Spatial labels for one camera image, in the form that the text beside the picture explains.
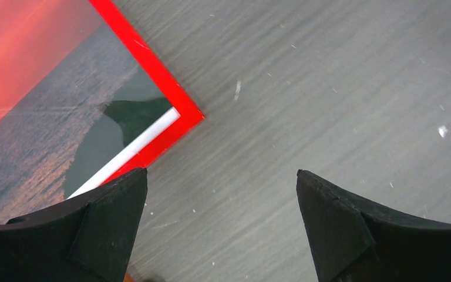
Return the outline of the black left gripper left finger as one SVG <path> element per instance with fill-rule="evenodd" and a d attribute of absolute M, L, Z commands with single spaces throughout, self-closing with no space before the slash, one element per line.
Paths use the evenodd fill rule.
<path fill-rule="evenodd" d="M 0 281 L 123 281 L 147 170 L 0 224 Z"/>

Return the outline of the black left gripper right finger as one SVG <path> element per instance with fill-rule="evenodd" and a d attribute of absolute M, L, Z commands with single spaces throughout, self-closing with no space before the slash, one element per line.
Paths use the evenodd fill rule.
<path fill-rule="evenodd" d="M 413 216 L 299 170 L 319 281 L 451 281 L 451 224 Z"/>

